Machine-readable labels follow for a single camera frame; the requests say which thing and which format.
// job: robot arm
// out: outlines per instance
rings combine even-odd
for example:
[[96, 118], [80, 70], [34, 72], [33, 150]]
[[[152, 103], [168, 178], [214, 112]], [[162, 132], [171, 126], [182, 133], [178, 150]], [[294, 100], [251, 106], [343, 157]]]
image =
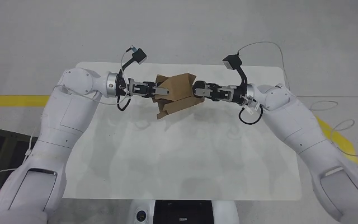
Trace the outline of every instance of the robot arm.
[[[123, 70], [131, 62], [141, 63], [146, 58], [140, 49], [129, 50], [134, 54]], [[260, 108], [263, 120], [275, 136], [292, 148], [309, 168], [314, 192], [323, 208], [337, 221], [357, 220], [358, 168], [326, 139], [312, 112], [283, 85], [247, 84], [238, 55], [226, 57], [224, 63], [239, 72], [241, 85], [219, 86], [197, 81], [193, 85], [194, 95], [235, 102], [249, 111]], [[118, 97], [119, 101], [124, 95], [168, 94], [167, 89], [153, 82], [132, 79], [126, 82], [123, 70], [106, 77], [80, 68], [63, 73], [42, 114], [40, 136], [30, 157], [0, 190], [2, 223], [47, 222], [62, 199], [65, 166], [71, 150], [89, 126], [102, 95]], [[79, 96], [89, 94], [94, 94], [92, 100]]]
[[[238, 55], [224, 59], [229, 69], [238, 69]], [[262, 110], [262, 118], [279, 140], [292, 148], [310, 170], [314, 193], [322, 207], [336, 220], [358, 220], [358, 166], [348, 160], [322, 133], [312, 112], [283, 85], [245, 84], [219, 86], [197, 81], [196, 97], [235, 102], [244, 109]]]
[[102, 96], [168, 94], [155, 83], [133, 79], [125, 82], [122, 76], [125, 67], [146, 58], [141, 49], [130, 49], [133, 57], [119, 73], [100, 77], [94, 71], [74, 68], [62, 74], [44, 108], [40, 135], [30, 156], [0, 190], [1, 223], [47, 222], [47, 217], [54, 213], [62, 199], [66, 186], [65, 167], [72, 148], [88, 128]]

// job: concrete floor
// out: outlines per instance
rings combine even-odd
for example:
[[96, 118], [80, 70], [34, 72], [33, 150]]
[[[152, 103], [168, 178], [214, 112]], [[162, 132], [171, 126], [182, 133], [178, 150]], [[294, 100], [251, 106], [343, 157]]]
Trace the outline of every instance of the concrete floor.
[[[318, 114], [335, 125], [357, 117], [357, 11], [352, 0], [1, 0], [0, 94], [48, 95], [66, 68], [118, 62], [131, 44], [145, 50], [148, 63], [221, 64], [265, 40], [281, 45], [291, 90], [305, 104], [337, 97], [336, 109]], [[281, 66], [273, 45], [251, 46], [242, 60]], [[0, 108], [0, 128], [30, 134], [41, 112]], [[358, 130], [344, 134], [354, 141]], [[241, 223], [336, 223], [300, 160], [299, 171], [300, 201], [237, 202]], [[64, 199], [50, 223], [124, 223], [129, 203]]]

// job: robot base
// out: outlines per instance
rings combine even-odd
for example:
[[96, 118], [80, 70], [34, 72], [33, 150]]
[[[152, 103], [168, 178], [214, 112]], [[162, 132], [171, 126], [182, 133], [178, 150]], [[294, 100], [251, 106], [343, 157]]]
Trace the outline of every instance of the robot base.
[[133, 200], [127, 224], [239, 224], [233, 200]]

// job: white table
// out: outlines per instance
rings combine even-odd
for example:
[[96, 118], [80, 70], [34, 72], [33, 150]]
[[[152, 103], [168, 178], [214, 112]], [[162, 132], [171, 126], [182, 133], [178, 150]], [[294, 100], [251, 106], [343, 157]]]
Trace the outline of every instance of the white table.
[[[104, 75], [119, 63], [82, 62]], [[243, 67], [248, 82], [284, 83], [277, 67]], [[136, 81], [190, 72], [196, 80], [239, 85], [224, 66], [133, 64]], [[115, 99], [102, 99], [115, 102]], [[99, 105], [67, 164], [65, 198], [298, 200], [295, 153], [263, 121], [244, 125], [234, 103], [204, 103], [157, 120], [157, 104], [133, 97], [129, 107]]]

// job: cardboard box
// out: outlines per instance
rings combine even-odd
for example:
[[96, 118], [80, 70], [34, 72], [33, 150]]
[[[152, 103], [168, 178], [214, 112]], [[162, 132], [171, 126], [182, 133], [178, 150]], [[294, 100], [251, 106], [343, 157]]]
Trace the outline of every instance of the cardboard box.
[[196, 98], [192, 93], [195, 78], [196, 76], [190, 73], [172, 77], [157, 75], [156, 83], [162, 82], [158, 87], [169, 90], [168, 95], [155, 95], [153, 99], [153, 102], [157, 102], [159, 107], [157, 119], [204, 102], [205, 98]]

